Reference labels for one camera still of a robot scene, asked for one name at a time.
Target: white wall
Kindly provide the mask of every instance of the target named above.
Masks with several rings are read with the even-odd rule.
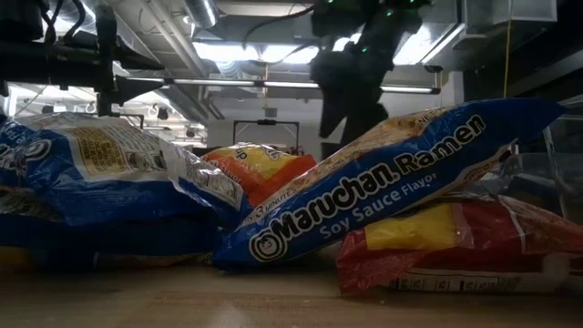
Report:
[[[464,102],[462,77],[461,72],[452,72],[448,76],[441,95],[384,94],[381,102],[391,118],[429,108],[460,104]],[[226,119],[209,123],[208,147],[230,146],[232,144],[233,120],[264,118],[262,99],[247,99],[239,102],[235,99],[218,98],[215,99],[215,105],[217,105]],[[318,136],[320,115],[322,113],[321,100],[305,102],[296,99],[270,99],[269,106],[278,109],[277,120],[300,122],[300,145],[303,146],[307,153],[312,154],[316,160],[321,160],[322,142],[340,142],[343,124],[328,139],[322,139]],[[238,130],[242,127],[243,124],[237,126]],[[289,126],[289,128],[295,131],[294,126]],[[292,134],[279,125],[270,127],[249,125],[239,134],[236,140],[295,145],[295,138]]]

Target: maruchan ramen logo text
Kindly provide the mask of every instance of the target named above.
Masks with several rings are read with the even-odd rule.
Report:
[[[0,138],[12,140],[16,144],[0,144],[0,168],[13,170],[20,176],[25,175],[29,161],[43,159],[51,150],[50,140],[39,139],[25,143],[26,134],[17,128],[2,128]]]
[[[392,206],[403,197],[409,197],[417,190],[429,187],[430,183],[437,179],[437,175],[430,173],[417,181],[387,191],[382,197],[372,196],[390,188],[403,176],[430,167],[437,161],[455,154],[485,129],[486,124],[482,118],[474,115],[464,125],[458,127],[452,136],[443,138],[430,150],[404,153],[395,157],[393,162],[379,163],[357,177],[340,178],[333,190],[308,201],[306,205],[293,212],[285,211],[278,218],[270,220],[269,227],[250,238],[251,255],[258,261],[277,260],[287,252],[289,241],[316,228],[324,239],[344,234],[351,229],[351,222],[365,220],[384,210],[385,206]],[[368,199],[372,201],[367,202],[366,206],[355,207],[359,200]],[[345,215],[343,219],[325,224],[328,220],[339,217],[339,212]]]

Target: table surface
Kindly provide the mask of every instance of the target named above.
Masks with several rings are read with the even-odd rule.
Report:
[[[330,269],[206,267],[0,274],[6,327],[581,327],[575,299],[388,292],[340,296]]]

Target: plastic wrapper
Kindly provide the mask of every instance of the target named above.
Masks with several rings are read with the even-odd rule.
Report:
[[[554,292],[583,254],[583,228],[509,197],[436,204],[352,231],[336,260],[342,292]]]
[[[202,160],[176,158],[174,148],[121,118],[9,119],[0,128],[0,185],[32,190],[73,226],[155,220],[201,207],[212,207],[225,226],[238,223],[240,186]],[[191,197],[174,188],[168,163],[188,167],[197,181]]]
[[[480,179],[561,106],[489,100],[389,118],[258,206],[215,253],[223,269],[286,261]]]
[[[268,146],[251,143],[216,149],[203,159],[237,181],[247,193],[253,207],[316,165],[311,155],[293,156]]]
[[[153,222],[67,226],[27,195],[0,191],[0,270],[101,270],[169,266],[212,250],[213,212]]]

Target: yellow ramen package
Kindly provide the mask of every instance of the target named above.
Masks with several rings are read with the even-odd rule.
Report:
[[[203,158],[238,182],[253,207],[316,165],[311,155],[293,156],[252,143],[216,149]]]

